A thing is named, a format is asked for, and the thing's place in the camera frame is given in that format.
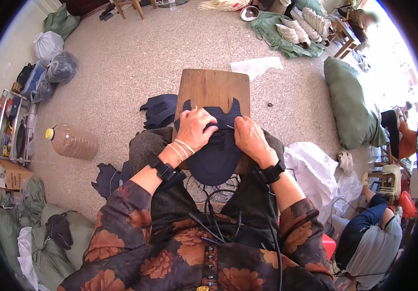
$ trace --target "black wrist band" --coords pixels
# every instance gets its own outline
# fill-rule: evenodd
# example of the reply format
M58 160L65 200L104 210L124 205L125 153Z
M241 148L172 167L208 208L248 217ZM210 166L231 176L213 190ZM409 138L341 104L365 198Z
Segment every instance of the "black wrist band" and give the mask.
M169 164L164 164L158 156L153 155L149 162L149 166L157 170L157 177L162 179L162 181L167 182L170 180L176 173L175 169L172 168Z
M280 174L284 172L285 169L285 164L278 160L275 166L270 166L265 170L258 168L258 172L265 184L272 184L273 182L280 179Z

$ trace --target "woman's right hand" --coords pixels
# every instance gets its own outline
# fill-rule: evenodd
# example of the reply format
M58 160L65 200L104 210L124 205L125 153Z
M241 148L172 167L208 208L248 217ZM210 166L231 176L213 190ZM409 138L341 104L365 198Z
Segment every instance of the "woman's right hand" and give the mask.
M278 162L277 154L268 145L260 126L247 116L235 118L235 144L263 170Z

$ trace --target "plastic bottle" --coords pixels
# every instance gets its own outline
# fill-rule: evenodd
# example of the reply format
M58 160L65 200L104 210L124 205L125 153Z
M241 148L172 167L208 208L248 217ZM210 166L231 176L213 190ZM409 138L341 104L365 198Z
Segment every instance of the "plastic bottle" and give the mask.
M168 0L168 3L170 4L171 11L177 10L177 4L175 3L175 0Z
M92 160L99 147L93 134L68 124L47 129L46 138L57 154L82 160Z

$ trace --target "wooden stool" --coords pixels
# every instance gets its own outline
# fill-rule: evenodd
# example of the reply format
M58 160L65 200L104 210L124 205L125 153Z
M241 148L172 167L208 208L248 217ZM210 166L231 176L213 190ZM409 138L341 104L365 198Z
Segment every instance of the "wooden stool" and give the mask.
M143 15L143 11L141 9L140 6L140 1L141 0L132 0L132 1L126 1L124 2L124 0L112 0L113 3L115 4L115 7L117 7L117 10L119 11L120 15L122 16L123 19L125 19L125 15L123 14L123 10L122 10L122 6L123 5L133 5L133 7L138 10L138 13L141 16L141 19L144 19L144 15ZM156 0L151 0L151 4L152 7L154 9L157 9L157 1Z
M359 39L357 39L355 34L349 28L349 26L345 24L343 21L336 19L332 23L332 28L334 29L335 33L329 36L328 40L332 42L332 40L337 38L343 45L340 48L340 50L338 50L338 52L334 55L334 58L340 57L340 59L343 59L349 54L350 51L355 49L357 45L361 44ZM344 33L348 40L346 40L341 33Z
M220 107L224 113L229 113L233 98L240 103L243 116L251 116L251 96L249 91L249 76L243 73L225 71L184 69L181 73L180 91L178 92L175 120L180 118L183 103L191 100L191 108L208 106ZM235 169L235 174L247 173L249 157L244 153ZM180 169L188 170L186 163L180 164Z
M394 201L394 184L395 184L395 177L394 174L384 174L382 173L382 171L373 171L372 173L368 173L368 177L369 178L380 178L379 183L380 184L380 189L393 189L393 194L389 194L386 191L379 191L377 190L376 193L380 193L382 195L386 195L389 196L389 202L388 205L392 206L393 205L393 201Z

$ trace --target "white shoe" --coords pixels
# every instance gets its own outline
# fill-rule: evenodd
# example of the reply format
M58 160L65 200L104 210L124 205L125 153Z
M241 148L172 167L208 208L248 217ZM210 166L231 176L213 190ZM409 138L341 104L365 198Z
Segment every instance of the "white shoe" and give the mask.
M351 176L353 172L353 157L350 153L347 151L341 151L338 153L338 160L339 160L339 166L343 169L343 172Z

